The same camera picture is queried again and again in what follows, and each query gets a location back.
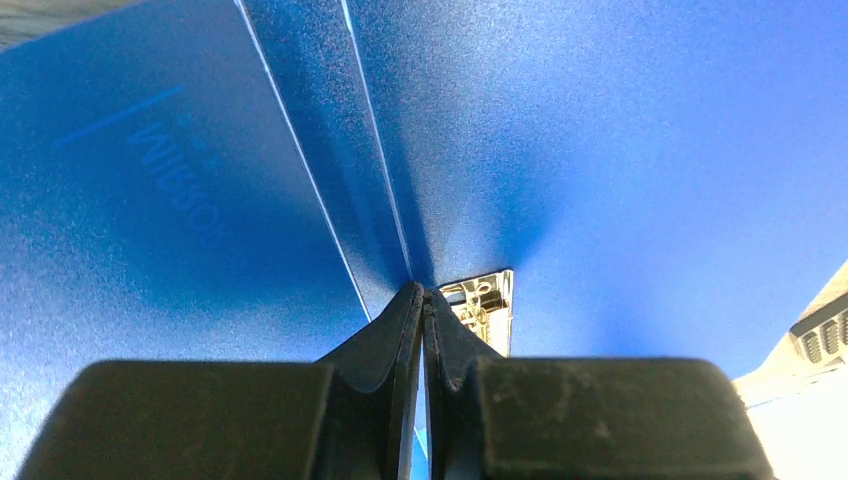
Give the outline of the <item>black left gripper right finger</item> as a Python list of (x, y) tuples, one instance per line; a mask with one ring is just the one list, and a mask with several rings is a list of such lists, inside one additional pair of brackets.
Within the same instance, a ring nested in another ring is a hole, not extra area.
[(435, 479), (770, 479), (726, 375), (700, 359), (506, 358), (425, 295)]

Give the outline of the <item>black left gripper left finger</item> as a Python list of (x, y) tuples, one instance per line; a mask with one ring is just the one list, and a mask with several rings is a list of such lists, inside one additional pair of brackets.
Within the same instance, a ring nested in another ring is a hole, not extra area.
[(406, 479), (423, 287), (312, 363), (103, 361), (67, 387), (22, 479)]

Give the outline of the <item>blue clip file folder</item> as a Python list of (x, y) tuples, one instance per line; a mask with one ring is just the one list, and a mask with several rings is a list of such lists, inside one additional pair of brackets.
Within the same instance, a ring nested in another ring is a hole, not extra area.
[[(103, 361), (758, 368), (847, 259), (843, 1), (135, 1), (1, 54), (1, 475)], [(847, 366), (747, 408), (847, 475)]]

